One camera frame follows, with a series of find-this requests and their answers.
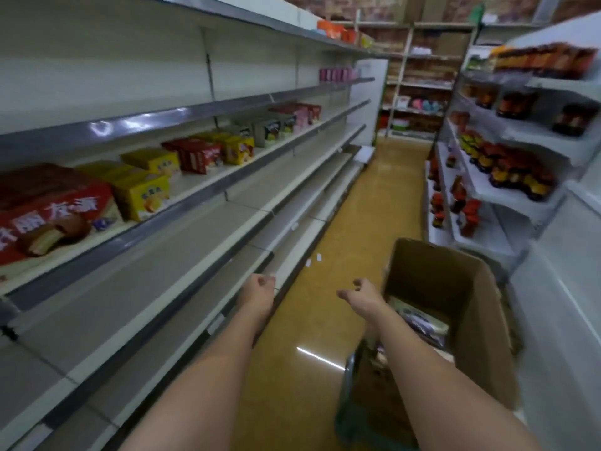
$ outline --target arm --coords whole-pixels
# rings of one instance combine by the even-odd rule
[[[369,280],[340,290],[379,334],[423,451],[540,451],[534,435],[500,403],[422,341]]]
[[[229,449],[252,341],[274,304],[274,277],[253,274],[213,344],[162,395],[121,451]]]

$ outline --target hand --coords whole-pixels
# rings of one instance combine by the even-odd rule
[[[263,323],[274,306],[275,277],[251,274],[244,282],[238,294],[238,306],[241,310],[252,313],[260,323]]]
[[[387,307],[380,293],[366,278],[353,280],[357,287],[355,290],[338,290],[336,294],[340,299],[347,301],[351,308],[367,322],[373,324],[380,310]]]

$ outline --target tiled floor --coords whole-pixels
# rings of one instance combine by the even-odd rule
[[[427,144],[407,141],[376,149],[254,349],[235,451],[342,449],[334,434],[342,370],[298,348],[344,367],[363,321],[336,289],[350,288],[357,277],[379,287],[395,239],[421,238],[427,151]]]

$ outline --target forearm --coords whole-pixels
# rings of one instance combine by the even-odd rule
[[[510,411],[445,361],[391,308],[378,312],[376,327],[420,449],[540,449]]]
[[[242,307],[213,344],[169,387],[123,451],[226,451],[260,319]]]

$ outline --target right arm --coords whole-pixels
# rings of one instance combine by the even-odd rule
[[[421,340],[369,280],[355,285],[338,296],[378,332],[421,450],[541,450],[511,411]]]

